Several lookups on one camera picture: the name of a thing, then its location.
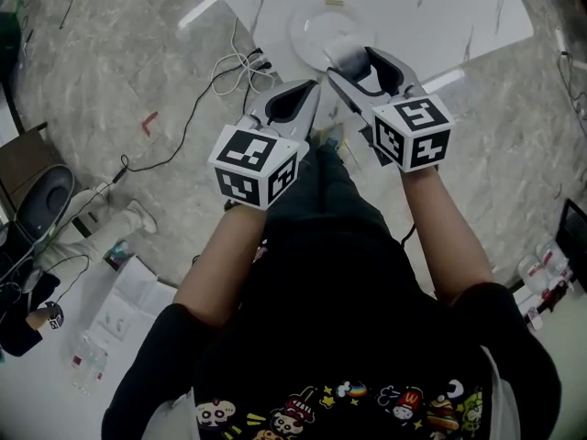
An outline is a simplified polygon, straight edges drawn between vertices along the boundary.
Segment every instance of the black pants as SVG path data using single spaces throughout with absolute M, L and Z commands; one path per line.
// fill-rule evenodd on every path
M 342 160 L 329 145 L 310 147 L 300 162 L 297 181 L 269 208 L 267 229 L 320 215 L 358 218 L 390 234 L 382 213 L 359 195 Z

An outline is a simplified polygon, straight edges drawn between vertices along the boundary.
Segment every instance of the white box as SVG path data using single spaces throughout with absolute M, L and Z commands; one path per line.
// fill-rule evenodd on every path
M 455 121 L 433 94 L 373 107 L 373 144 L 403 171 L 439 164 L 449 147 Z
M 308 150 L 305 142 L 225 126 L 208 164 L 222 195 L 267 210 L 297 179 L 298 163 Z

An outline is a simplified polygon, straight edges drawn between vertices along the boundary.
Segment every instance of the forearm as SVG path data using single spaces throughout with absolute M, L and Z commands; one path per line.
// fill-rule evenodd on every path
M 31 312 L 27 315 L 27 324 L 35 331 L 38 331 L 45 323 L 49 321 L 53 311 L 54 310 L 52 308 L 39 308 L 38 310 L 35 310 L 34 312 Z
M 485 252 L 434 168 L 402 175 L 405 196 L 438 296 L 448 303 L 492 280 Z
M 224 214 L 174 301 L 213 326 L 231 315 L 259 246 L 265 212 L 239 205 Z

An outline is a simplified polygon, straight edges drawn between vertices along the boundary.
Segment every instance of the shoe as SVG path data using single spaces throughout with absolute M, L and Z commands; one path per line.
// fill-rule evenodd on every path
M 108 184 L 107 182 L 100 182 L 97 186 L 94 187 L 94 190 L 99 193 L 102 197 L 108 200 L 108 196 L 112 190 L 112 184 Z
M 342 141 L 344 139 L 342 125 L 336 124 L 335 126 L 323 130 L 321 137 L 323 140 L 322 145 L 329 145 L 335 151 L 338 151 L 342 146 Z
M 153 234 L 157 232 L 157 222 L 155 222 L 153 215 L 147 212 L 147 209 L 137 199 L 133 199 L 127 209 L 138 214 L 147 233 Z

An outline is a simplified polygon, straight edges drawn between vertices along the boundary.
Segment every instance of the marble floor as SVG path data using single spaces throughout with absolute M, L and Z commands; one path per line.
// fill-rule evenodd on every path
M 1 0 L 1 9 L 16 1 Z M 34 29 L 14 80 L 25 126 L 48 121 L 50 141 L 88 187 L 111 180 L 123 154 L 133 167 L 168 158 L 214 63 L 230 51 L 235 17 L 227 4 L 218 0 L 180 25 L 204 0 L 74 0 L 64 21 L 70 0 L 23 1 L 25 37 Z M 565 197 L 586 202 L 587 142 L 559 77 L 554 29 L 587 60 L 587 15 L 579 0 L 523 1 L 535 36 L 467 62 L 464 78 L 437 92 L 458 120 L 441 175 L 502 283 L 554 232 Z M 236 43 L 253 49 L 241 25 Z M 587 73 L 575 83 L 587 87 Z M 167 280 L 181 281 L 222 214 L 206 160 L 222 126 L 238 119 L 245 87 L 223 98 L 209 93 L 175 160 L 127 174 L 113 194 L 115 203 L 140 199 L 157 218 L 159 233 L 132 244 Z M 141 124 L 154 112 L 148 135 Z M 346 135 L 342 155 L 353 179 L 402 237 L 411 217 L 397 170 L 380 169 L 358 134 Z M 406 248 L 429 289 L 417 236 Z

